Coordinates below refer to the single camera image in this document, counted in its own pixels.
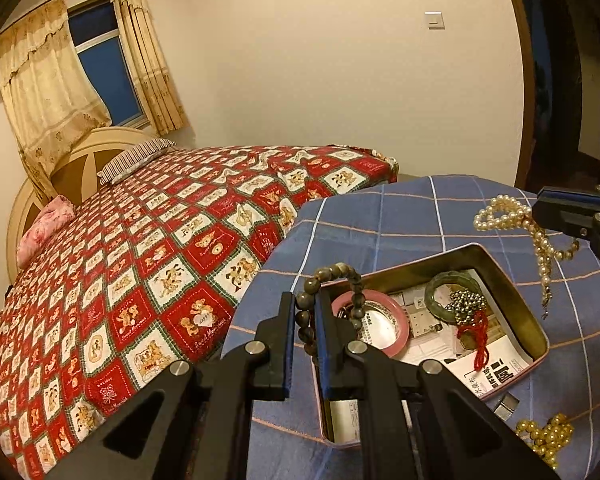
silver bead necklace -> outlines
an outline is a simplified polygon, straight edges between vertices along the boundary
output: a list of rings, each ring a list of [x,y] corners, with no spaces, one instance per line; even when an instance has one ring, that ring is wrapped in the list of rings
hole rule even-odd
[[[503,213],[496,218],[495,213]],[[531,234],[534,253],[538,258],[538,273],[542,285],[542,319],[549,314],[548,305],[552,298],[551,289],[551,264],[552,259],[557,262],[571,260],[580,248],[580,242],[574,238],[569,249],[557,251],[547,238],[542,229],[531,216],[531,208],[522,205],[519,200],[509,195],[498,195],[491,199],[490,204],[478,211],[474,218],[474,228],[478,231],[489,231],[491,229],[516,229],[522,227]]]

beige curtain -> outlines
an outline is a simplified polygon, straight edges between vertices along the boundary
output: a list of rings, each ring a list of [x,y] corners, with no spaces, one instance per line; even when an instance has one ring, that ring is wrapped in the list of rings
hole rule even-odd
[[[111,0],[116,11],[120,43],[142,111],[155,131],[164,135],[187,123],[146,0]]]
[[[62,156],[111,117],[69,33],[64,0],[52,0],[0,35],[0,95],[20,158],[43,203]]]

pink blanket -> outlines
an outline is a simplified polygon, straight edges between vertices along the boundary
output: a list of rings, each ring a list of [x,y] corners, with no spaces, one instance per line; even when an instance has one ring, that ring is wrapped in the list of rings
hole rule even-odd
[[[16,261],[26,269],[54,234],[75,218],[74,205],[62,195],[45,205],[18,244]]]

open box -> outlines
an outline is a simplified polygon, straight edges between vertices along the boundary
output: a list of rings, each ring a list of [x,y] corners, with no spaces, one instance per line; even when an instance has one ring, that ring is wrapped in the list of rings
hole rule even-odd
[[[479,244],[468,244],[446,253],[436,254],[429,258],[417,260],[401,266],[379,270],[362,276],[365,289],[377,290],[387,295],[395,294],[402,290],[423,285],[429,282],[436,274],[448,270],[473,269],[486,288],[486,293],[493,298],[499,309],[499,315],[508,326],[508,337],[515,338],[515,344],[531,358],[528,367],[515,377],[502,382],[502,384],[487,394],[480,396],[486,399],[508,388],[515,381],[524,377],[542,361],[549,351],[549,340],[546,333],[531,313],[528,305],[520,296],[517,288],[511,283],[502,268]],[[319,301],[335,300],[341,294],[350,290],[346,280],[339,280],[324,285],[320,290]],[[356,446],[356,441],[336,443],[331,414],[331,403],[324,402],[317,371],[314,368],[314,383],[316,399],[318,402],[318,415],[322,437],[332,442],[336,447]]]

screw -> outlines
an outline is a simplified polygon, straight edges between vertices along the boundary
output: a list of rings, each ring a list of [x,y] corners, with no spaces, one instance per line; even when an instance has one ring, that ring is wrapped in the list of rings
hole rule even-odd
[[[171,363],[171,366],[169,367],[169,371],[175,375],[175,376],[179,376],[179,375],[184,375],[189,371],[189,363],[187,363],[186,361],[176,361]]]
[[[247,354],[256,355],[265,351],[267,346],[262,341],[249,341],[244,349],[247,351]]]
[[[367,348],[368,346],[366,346],[364,341],[349,341],[349,344],[347,345],[347,349],[349,349],[349,352],[352,354],[363,354],[366,352]]]
[[[422,363],[422,369],[429,375],[438,375],[442,371],[442,364],[435,359],[427,359]]]

